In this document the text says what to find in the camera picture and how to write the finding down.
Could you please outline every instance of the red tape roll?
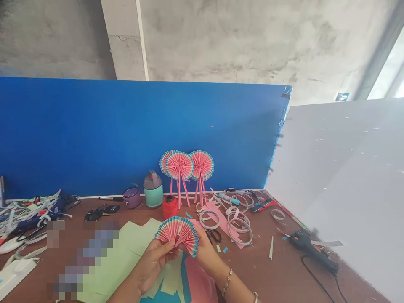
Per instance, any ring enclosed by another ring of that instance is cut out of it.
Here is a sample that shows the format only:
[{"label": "red tape roll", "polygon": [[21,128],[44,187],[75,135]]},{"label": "red tape roll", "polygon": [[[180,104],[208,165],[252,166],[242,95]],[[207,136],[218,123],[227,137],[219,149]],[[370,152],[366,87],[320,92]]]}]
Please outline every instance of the red tape roll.
[{"label": "red tape roll", "polygon": [[165,220],[178,216],[178,200],[175,196],[165,196],[163,199],[163,217]]}]

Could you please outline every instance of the glue stick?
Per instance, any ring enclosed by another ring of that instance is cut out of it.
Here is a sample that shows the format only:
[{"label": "glue stick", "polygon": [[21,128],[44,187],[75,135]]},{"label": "glue stick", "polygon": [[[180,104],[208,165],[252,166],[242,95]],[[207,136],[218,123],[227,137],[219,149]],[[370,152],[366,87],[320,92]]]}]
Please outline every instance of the glue stick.
[{"label": "glue stick", "polygon": [[219,194],[219,198],[221,198],[221,199],[223,199],[223,200],[225,200],[225,201],[231,202],[231,203],[233,203],[233,204],[235,204],[235,205],[240,205],[240,201],[239,201],[239,200],[237,200],[237,199],[235,199],[235,198],[232,198],[232,197],[229,197],[228,195],[225,195],[225,194],[223,194],[223,193],[220,193],[220,194]]}]

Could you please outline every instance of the purple cup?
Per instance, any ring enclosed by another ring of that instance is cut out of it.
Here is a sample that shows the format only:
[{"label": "purple cup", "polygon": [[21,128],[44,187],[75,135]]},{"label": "purple cup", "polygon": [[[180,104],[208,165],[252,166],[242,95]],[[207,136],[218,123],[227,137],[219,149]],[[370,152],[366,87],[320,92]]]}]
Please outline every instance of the purple cup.
[{"label": "purple cup", "polygon": [[141,202],[139,188],[131,187],[131,188],[127,189],[123,193],[123,201],[125,202],[125,205],[129,209],[138,207]]}]

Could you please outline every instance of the gold bracelet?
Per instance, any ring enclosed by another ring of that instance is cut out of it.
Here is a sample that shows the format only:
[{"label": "gold bracelet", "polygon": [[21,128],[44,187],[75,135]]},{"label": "gold bracelet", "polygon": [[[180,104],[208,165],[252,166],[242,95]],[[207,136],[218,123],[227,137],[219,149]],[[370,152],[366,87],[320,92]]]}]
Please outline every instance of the gold bracelet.
[{"label": "gold bracelet", "polygon": [[231,275],[233,274],[233,269],[231,268],[230,269],[230,274],[229,274],[229,276],[227,277],[227,282],[224,284],[224,287],[223,287],[223,290],[222,290],[222,296],[223,296],[223,298],[224,298],[224,294],[226,293],[226,290],[227,290],[227,287],[229,286],[229,282],[230,282],[230,280],[231,280]]}]

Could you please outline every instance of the white partition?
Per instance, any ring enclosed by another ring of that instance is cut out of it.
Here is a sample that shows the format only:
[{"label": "white partition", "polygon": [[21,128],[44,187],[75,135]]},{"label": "white partition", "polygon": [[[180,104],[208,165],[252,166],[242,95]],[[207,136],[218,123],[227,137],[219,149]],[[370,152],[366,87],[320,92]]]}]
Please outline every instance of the white partition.
[{"label": "white partition", "polygon": [[404,272],[404,98],[292,106],[266,189],[391,302]]}]

